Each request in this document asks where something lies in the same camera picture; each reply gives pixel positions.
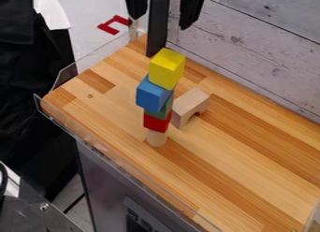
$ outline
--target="cylindrical wooden block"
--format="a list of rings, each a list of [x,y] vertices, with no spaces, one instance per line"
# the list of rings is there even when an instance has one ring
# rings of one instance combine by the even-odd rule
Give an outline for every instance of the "cylindrical wooden block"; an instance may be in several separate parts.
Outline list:
[[[167,131],[165,133],[149,130],[148,143],[154,147],[161,147],[167,143]]]

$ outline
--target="block stack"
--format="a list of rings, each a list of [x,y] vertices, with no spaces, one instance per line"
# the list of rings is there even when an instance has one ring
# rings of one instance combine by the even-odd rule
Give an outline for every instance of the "block stack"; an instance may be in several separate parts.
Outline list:
[[[154,147],[167,142],[174,88],[183,76],[184,66],[184,55],[162,49],[152,58],[149,74],[137,88],[136,103],[144,108],[143,126],[149,129],[148,142]]]

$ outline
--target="wooden plank wall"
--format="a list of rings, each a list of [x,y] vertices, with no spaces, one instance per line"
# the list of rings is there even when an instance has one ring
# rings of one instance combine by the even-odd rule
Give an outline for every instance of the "wooden plank wall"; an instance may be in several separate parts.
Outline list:
[[[205,0],[184,31],[179,1],[170,48],[320,122],[320,0]]]

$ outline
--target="metal frame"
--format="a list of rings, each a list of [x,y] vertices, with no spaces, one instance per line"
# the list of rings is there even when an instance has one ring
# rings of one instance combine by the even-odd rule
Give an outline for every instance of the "metal frame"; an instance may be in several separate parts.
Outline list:
[[[191,220],[155,199],[121,171],[115,163],[78,142],[81,178],[95,231],[126,232],[127,207],[124,201],[130,197],[154,218],[158,218],[172,231],[202,231]]]

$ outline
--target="red block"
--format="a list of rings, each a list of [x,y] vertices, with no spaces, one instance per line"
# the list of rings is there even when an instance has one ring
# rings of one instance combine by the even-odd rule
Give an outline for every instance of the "red block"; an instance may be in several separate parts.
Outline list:
[[[151,129],[153,131],[165,133],[167,131],[167,127],[171,121],[171,117],[172,117],[172,111],[167,115],[165,120],[161,120],[161,119],[153,117],[151,115],[144,114],[143,126],[148,129]]]

